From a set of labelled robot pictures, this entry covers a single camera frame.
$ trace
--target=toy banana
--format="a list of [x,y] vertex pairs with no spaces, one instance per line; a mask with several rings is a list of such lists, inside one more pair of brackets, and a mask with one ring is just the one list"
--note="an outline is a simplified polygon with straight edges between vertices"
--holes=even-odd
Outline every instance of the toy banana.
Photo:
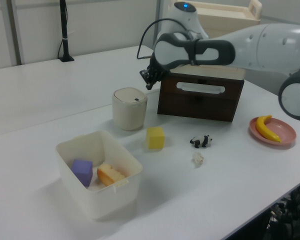
[[258,117],[255,123],[255,127],[264,138],[281,143],[280,137],[265,125],[265,122],[271,117],[272,115]]

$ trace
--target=yellow sponge cube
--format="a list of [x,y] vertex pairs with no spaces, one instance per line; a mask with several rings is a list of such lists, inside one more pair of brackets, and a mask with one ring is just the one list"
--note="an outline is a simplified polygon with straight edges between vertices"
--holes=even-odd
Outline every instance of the yellow sponge cube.
[[146,130],[146,144],[149,149],[162,149],[165,145],[165,133],[162,127],[148,127]]

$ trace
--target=cable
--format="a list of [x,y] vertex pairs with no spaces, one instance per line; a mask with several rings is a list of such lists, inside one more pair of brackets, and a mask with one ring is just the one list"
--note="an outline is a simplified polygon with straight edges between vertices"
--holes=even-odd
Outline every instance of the cable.
[[175,19],[173,19],[173,18],[162,18],[162,19],[158,19],[158,20],[152,22],[152,23],[145,29],[145,31],[144,31],[144,33],[143,33],[143,35],[142,35],[142,37],[141,37],[141,41],[140,41],[140,44],[139,44],[138,52],[137,52],[137,54],[136,54],[136,58],[137,58],[137,59],[139,59],[139,60],[140,60],[140,59],[149,59],[149,58],[151,57],[151,56],[143,56],[143,57],[139,57],[141,45],[142,45],[142,42],[143,42],[143,40],[144,40],[144,37],[145,37],[147,31],[149,30],[149,28],[151,28],[152,25],[154,25],[154,24],[156,24],[156,23],[159,23],[159,22],[161,22],[161,21],[172,21],[172,22],[175,22],[175,23],[179,24],[185,31],[187,31],[187,28],[186,28],[181,22],[179,22],[179,21],[177,21],[177,20],[175,20]]
[[[67,9],[67,3],[65,3],[65,25],[67,26],[68,25],[68,9]],[[59,59],[59,53],[60,53],[60,49],[61,49],[61,46],[62,44],[64,43],[64,39],[63,39],[63,36],[62,36],[62,40],[61,40],[61,43],[60,43],[60,46],[59,46],[59,50],[58,50],[58,55],[57,55],[57,59]]]

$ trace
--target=black pole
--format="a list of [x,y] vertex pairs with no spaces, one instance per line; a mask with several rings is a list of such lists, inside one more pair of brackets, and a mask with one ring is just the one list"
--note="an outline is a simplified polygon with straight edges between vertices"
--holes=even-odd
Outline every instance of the black pole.
[[61,28],[62,28],[62,44],[63,44],[63,56],[59,59],[61,62],[71,62],[74,58],[69,55],[68,47],[68,31],[67,31],[67,10],[66,0],[60,0],[60,14],[61,14]]

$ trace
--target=panda figurine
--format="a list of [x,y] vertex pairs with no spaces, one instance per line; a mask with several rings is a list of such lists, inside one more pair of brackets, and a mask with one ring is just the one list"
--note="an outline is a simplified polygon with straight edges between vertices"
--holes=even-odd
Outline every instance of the panda figurine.
[[202,147],[205,148],[207,146],[207,144],[211,143],[212,138],[207,135],[207,136],[195,136],[194,138],[192,138],[190,140],[191,144],[194,144],[194,147],[196,149],[199,148],[199,145],[202,144]]

